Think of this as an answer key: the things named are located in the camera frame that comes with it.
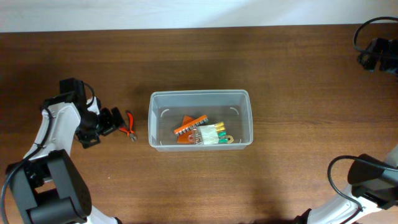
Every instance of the red-handled pliers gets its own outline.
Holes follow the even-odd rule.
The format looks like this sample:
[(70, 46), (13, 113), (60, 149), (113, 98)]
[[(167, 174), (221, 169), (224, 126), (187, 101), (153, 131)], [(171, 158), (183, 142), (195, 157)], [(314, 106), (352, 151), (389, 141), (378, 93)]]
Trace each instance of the red-handled pliers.
[(137, 140), (136, 133), (132, 130), (132, 125), (134, 124), (134, 118), (132, 117), (130, 111), (126, 111), (126, 113), (129, 116), (130, 130), (127, 130), (127, 128), (119, 128), (119, 130), (126, 133), (127, 136), (129, 136), (132, 141), (136, 141)]

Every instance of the wood grain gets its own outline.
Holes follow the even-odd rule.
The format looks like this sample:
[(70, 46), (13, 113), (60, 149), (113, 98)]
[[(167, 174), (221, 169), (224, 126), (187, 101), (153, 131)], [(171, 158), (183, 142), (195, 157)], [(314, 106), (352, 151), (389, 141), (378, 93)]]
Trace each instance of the wood grain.
[[(40, 126), (38, 106), (58, 81), (88, 82), (103, 106), (129, 109), (138, 142), (115, 132), (72, 160), (93, 204), (124, 223), (250, 223), (292, 219), (335, 193), (328, 163), (341, 154), (383, 159), (398, 143), (398, 83), (364, 71), (351, 46), (356, 25), (0, 34), (0, 168), (18, 161)], [(361, 35), (398, 37), (396, 24)], [(242, 151), (151, 148), (150, 95), (245, 89), (254, 142)], [(350, 162), (333, 170), (339, 187)], [(21, 218), (6, 197), (11, 223)], [(397, 208), (361, 223), (394, 223)]]

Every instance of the white backdrop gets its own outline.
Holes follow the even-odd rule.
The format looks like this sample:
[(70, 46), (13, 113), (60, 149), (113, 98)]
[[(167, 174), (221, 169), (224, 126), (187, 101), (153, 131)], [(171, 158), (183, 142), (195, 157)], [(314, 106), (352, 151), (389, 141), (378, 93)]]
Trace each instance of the white backdrop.
[(0, 0), (0, 32), (363, 23), (398, 0)]

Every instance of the plastic bin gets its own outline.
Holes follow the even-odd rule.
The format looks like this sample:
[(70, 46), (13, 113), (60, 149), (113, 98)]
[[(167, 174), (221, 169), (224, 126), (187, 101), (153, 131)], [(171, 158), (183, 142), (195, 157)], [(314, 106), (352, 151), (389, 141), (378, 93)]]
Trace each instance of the plastic bin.
[[(207, 115), (208, 124), (224, 121), (231, 144), (179, 144), (173, 130), (185, 115)], [(149, 144), (160, 152), (244, 149), (253, 142), (253, 123), (246, 90), (195, 90), (155, 92), (150, 98)]]

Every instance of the wooden table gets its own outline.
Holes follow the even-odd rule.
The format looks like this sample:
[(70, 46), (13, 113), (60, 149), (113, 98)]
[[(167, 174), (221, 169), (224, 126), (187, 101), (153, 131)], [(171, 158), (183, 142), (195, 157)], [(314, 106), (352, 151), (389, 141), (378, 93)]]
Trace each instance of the wooden table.
[[(139, 140), (115, 132), (71, 158), (93, 205), (125, 223), (250, 223), (292, 219), (333, 195), (329, 162), (342, 154), (384, 159), (398, 143), (398, 83), (367, 72), (352, 48), (357, 25), (0, 34), (0, 168), (18, 161), (58, 81), (88, 82), (103, 106), (133, 111)], [(398, 36), (397, 24), (360, 35)], [(150, 95), (245, 89), (254, 142), (242, 151), (157, 152), (148, 143)], [(351, 162), (333, 176), (346, 184)], [(6, 195), (11, 223), (21, 218)], [(398, 209), (362, 223), (394, 223)]]

